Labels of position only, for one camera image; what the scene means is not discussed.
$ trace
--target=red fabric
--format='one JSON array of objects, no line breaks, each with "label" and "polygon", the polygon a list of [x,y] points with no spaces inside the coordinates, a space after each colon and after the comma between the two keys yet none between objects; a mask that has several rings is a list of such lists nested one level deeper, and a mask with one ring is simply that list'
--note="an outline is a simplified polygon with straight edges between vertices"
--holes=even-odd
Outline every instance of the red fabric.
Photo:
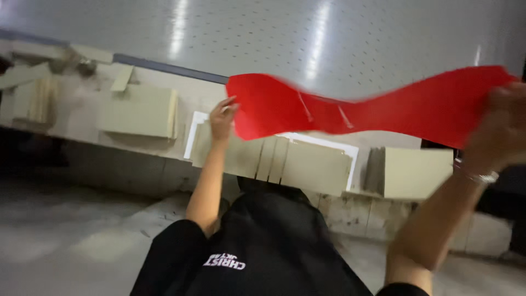
[{"label": "red fabric", "polygon": [[240,104],[234,121],[244,140],[283,132],[380,130],[462,148],[489,90],[515,80],[500,66],[467,67],[359,102],[309,94],[268,74],[232,76],[226,90]]}]

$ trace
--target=wristwatch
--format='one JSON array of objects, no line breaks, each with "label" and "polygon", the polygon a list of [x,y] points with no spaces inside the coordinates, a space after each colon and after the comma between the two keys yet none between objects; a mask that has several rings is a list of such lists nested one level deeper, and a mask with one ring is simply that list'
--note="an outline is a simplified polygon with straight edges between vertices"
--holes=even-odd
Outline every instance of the wristwatch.
[{"label": "wristwatch", "polygon": [[459,158],[455,158],[453,167],[457,169],[458,171],[462,172],[462,174],[464,174],[464,176],[466,176],[468,179],[475,181],[479,184],[493,184],[499,178],[499,173],[495,171],[492,171],[489,175],[477,175],[477,174],[468,172],[462,166],[462,159],[459,159]]}]

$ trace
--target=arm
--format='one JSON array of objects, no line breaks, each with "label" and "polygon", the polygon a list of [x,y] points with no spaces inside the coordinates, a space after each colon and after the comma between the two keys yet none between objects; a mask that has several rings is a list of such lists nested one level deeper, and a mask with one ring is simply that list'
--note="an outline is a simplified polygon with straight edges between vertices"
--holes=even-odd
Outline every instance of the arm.
[{"label": "arm", "polygon": [[512,84],[490,95],[490,112],[471,136],[456,170],[409,218],[387,252],[386,285],[402,282],[431,294],[432,271],[442,264],[462,219],[485,189],[469,176],[499,171],[526,150],[526,87]]},{"label": "arm", "polygon": [[228,98],[220,102],[210,113],[212,145],[186,209],[186,219],[196,222],[207,236],[213,234],[219,214],[225,152],[238,108],[236,104],[229,105],[232,101],[233,98]]}]

